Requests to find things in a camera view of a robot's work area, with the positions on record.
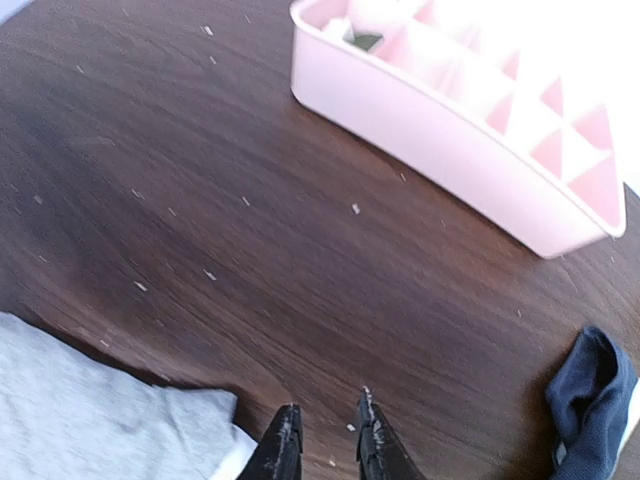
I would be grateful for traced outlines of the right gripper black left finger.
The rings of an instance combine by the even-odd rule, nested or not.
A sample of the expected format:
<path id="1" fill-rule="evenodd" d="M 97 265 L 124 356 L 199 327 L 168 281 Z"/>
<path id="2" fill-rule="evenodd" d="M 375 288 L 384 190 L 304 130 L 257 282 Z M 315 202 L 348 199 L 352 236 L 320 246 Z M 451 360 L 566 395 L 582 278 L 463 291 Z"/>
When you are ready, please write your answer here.
<path id="1" fill-rule="evenodd" d="M 303 430 L 297 404 L 281 406 L 240 473 L 240 480 L 300 480 Z"/>

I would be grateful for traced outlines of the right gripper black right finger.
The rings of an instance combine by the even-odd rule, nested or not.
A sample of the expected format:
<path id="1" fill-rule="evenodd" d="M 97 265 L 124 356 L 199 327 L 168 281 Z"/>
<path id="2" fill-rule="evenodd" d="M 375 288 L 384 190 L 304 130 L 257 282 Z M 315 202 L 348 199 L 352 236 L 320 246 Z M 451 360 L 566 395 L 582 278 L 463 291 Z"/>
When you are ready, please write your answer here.
<path id="1" fill-rule="evenodd" d="M 360 479 L 425 479 L 366 386 L 358 401 L 356 461 Z"/>

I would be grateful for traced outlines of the navy and cream underwear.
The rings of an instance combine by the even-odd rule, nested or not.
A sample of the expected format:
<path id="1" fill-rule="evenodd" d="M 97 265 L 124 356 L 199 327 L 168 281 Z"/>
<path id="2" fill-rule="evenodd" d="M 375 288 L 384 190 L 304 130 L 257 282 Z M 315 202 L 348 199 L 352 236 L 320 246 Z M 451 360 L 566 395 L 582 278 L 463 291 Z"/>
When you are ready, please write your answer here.
<path id="1" fill-rule="evenodd" d="M 639 423 L 639 375 L 604 331 L 584 328 L 545 392 L 557 432 L 553 479 L 610 479 Z"/>

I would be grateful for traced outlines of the grey boxer briefs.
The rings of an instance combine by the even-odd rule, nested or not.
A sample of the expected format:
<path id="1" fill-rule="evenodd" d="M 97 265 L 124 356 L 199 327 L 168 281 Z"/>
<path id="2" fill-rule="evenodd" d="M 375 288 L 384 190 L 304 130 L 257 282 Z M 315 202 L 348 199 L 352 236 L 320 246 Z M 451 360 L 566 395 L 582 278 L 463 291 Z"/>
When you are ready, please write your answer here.
<path id="1" fill-rule="evenodd" d="M 1 316 L 4 479 L 235 479 L 257 443 L 234 394 L 148 385 Z"/>

